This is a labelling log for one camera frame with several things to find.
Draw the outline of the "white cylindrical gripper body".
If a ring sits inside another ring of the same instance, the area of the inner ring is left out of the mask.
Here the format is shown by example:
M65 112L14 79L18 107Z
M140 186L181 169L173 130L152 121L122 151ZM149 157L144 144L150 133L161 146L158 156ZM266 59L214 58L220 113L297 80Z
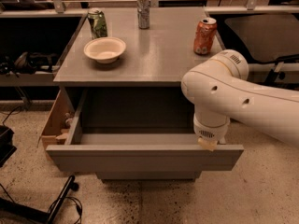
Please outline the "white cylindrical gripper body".
M202 106L194 109L193 129L195 134L209 142L220 141L227 133L230 119Z

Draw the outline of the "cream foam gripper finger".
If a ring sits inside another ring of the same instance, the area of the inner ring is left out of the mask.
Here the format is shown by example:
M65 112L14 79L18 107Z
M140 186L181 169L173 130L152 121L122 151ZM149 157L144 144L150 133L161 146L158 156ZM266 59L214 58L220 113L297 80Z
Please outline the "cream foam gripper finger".
M214 151L217 147L217 141L209 141L202 137L199 137L197 142L204 150Z

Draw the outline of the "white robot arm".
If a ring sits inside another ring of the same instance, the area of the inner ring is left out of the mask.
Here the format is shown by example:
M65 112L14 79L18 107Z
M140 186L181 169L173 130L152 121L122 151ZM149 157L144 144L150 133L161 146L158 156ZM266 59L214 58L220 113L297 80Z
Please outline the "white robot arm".
M231 119L277 140L299 146L297 91L248 82L249 65L239 52L226 49L196 65L181 80L194 104L193 129L209 150L224 138Z

